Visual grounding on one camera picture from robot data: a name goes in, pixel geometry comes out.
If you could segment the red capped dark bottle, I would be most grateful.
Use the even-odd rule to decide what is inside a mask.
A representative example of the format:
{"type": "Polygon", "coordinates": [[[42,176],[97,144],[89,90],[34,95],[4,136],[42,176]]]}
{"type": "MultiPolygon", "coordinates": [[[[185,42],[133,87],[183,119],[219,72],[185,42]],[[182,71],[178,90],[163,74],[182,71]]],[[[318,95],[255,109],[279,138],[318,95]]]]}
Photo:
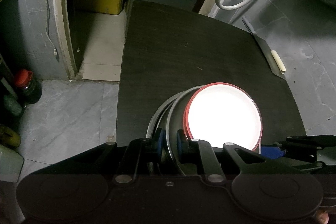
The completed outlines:
{"type": "Polygon", "coordinates": [[[42,96],[42,87],[34,78],[32,71],[21,70],[15,79],[15,86],[20,89],[25,102],[28,104],[37,103],[42,96]]]}

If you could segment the deep steel bowl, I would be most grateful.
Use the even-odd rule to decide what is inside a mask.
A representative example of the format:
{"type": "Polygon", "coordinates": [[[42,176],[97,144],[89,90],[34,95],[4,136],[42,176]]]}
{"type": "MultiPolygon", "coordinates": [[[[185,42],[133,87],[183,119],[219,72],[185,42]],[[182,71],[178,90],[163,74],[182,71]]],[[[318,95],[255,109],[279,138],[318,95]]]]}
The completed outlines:
{"type": "Polygon", "coordinates": [[[183,113],[187,103],[192,95],[199,89],[199,86],[190,88],[183,92],[178,93],[171,104],[166,120],[166,142],[167,142],[167,154],[173,161],[173,166],[177,170],[178,174],[190,175],[196,174],[197,169],[192,163],[182,162],[178,152],[178,130],[183,129],[183,113]]]}

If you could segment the large steel plate front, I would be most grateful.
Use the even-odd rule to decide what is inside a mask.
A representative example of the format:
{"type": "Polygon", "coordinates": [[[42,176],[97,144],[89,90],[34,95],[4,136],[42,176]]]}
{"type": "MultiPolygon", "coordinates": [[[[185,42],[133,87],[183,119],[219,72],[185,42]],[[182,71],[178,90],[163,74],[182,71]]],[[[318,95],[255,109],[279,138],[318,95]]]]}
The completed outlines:
{"type": "Polygon", "coordinates": [[[150,119],[150,122],[148,124],[147,127],[147,131],[146,131],[146,137],[147,138],[152,138],[153,134],[154,134],[154,128],[156,127],[157,122],[159,121],[159,117],[162,115],[162,113],[172,104],[175,102],[175,100],[177,98],[179,98],[180,96],[182,96],[183,94],[186,94],[188,92],[192,92],[192,91],[196,91],[200,88],[202,88],[203,86],[195,86],[192,87],[188,90],[185,90],[183,92],[179,92],[177,94],[174,94],[173,96],[171,96],[170,98],[168,98],[167,100],[165,100],[165,102],[163,102],[163,104],[161,104],[161,106],[159,106],[159,108],[157,108],[157,110],[155,111],[155,113],[153,114],[153,116],[150,119]]]}

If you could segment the white ceramic bowl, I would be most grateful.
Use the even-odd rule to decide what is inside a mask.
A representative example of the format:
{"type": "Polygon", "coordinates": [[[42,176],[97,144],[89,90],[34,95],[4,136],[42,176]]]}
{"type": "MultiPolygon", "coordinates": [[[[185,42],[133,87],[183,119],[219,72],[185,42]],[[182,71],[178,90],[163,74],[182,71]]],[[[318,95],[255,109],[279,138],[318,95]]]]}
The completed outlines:
{"type": "Polygon", "coordinates": [[[197,88],[183,113],[183,131],[221,148],[234,143],[255,151],[261,142],[263,120],[247,92],[230,83],[210,83],[197,88]]]}

